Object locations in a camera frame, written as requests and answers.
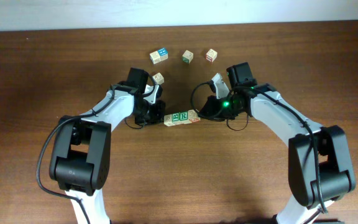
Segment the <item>red sided wooden block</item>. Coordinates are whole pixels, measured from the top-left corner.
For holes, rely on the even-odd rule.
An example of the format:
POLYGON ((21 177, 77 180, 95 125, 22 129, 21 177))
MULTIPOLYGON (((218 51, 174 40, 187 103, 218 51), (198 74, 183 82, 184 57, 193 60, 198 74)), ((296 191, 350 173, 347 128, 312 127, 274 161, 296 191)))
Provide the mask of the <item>red sided wooden block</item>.
POLYGON ((191 122, 191 123, 195 123, 195 122, 198 122, 200 121, 200 117, 198 116, 197 112, 195 110, 189 110, 188 111, 188 120, 191 122))

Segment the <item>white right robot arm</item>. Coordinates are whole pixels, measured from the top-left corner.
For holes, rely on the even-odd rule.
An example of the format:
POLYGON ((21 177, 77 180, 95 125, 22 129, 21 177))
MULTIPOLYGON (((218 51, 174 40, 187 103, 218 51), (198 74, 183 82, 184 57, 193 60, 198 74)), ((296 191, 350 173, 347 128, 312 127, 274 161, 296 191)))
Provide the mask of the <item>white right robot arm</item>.
POLYGON ((346 134, 337 125, 324 127, 288 104, 272 85, 259 84, 247 62, 206 81, 213 92, 198 116, 210 121, 234 120, 246 113, 264 123, 288 146, 291 197, 272 223, 315 223, 328 207, 352 192, 356 178, 346 134))

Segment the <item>green letter R block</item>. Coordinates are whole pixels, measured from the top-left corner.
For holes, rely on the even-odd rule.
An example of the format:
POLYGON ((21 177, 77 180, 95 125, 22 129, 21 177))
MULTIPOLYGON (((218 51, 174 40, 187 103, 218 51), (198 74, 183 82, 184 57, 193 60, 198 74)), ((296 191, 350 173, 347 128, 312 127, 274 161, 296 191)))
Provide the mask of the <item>green letter R block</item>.
POLYGON ((180 122, 181 124, 190 124, 191 121, 188 118, 188 112, 184 111, 180 113, 180 122))

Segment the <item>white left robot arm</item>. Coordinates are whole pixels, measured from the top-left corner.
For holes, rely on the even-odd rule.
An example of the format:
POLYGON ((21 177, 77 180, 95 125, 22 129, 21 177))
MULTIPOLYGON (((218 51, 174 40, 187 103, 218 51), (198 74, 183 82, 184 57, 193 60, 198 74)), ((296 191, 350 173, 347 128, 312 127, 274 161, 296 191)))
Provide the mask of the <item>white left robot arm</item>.
POLYGON ((110 223, 102 188, 110 168, 111 133, 134 117, 134 129, 159 124, 165 103, 161 74, 131 68, 126 80, 111 85, 89 111, 63 116, 48 137, 53 140, 49 176, 71 200, 78 223, 110 223))

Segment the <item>wooden letter M block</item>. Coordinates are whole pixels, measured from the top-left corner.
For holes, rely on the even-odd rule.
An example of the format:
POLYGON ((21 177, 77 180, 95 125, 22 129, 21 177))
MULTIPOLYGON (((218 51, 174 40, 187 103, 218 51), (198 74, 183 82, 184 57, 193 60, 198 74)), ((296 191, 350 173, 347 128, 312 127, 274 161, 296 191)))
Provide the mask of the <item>wooden letter M block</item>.
POLYGON ((175 124, 172 121, 172 116, 170 114, 167 114, 164 116, 164 125, 166 126, 174 126, 175 124))

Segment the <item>green letter B block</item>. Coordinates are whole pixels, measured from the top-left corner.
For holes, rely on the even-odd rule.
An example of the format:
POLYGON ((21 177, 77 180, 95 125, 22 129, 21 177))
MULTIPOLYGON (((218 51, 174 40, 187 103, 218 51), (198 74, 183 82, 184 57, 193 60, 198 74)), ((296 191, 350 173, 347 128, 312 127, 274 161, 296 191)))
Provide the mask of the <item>green letter B block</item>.
POLYGON ((180 113, 173 113, 172 114, 172 123, 174 125, 182 124, 182 122, 180 120, 180 113))

